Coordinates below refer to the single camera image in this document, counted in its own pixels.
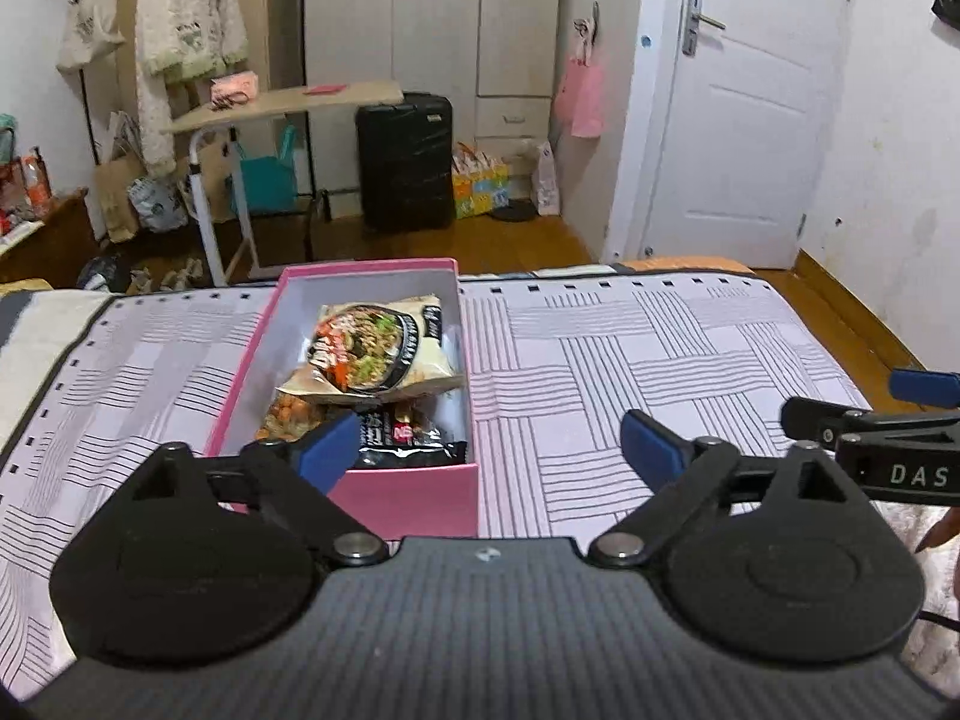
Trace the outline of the person's right hand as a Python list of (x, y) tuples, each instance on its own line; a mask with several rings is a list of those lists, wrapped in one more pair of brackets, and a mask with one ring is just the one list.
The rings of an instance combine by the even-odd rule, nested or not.
[[(959, 533), (960, 509), (953, 507), (953, 509), (947, 511), (939, 522), (929, 528), (914, 552), (919, 554), (926, 550), (940, 548), (942, 544), (949, 543), (952, 539), (957, 538)], [(955, 598), (960, 598), (960, 561), (955, 561), (955, 567), (953, 567), (952, 589)]]

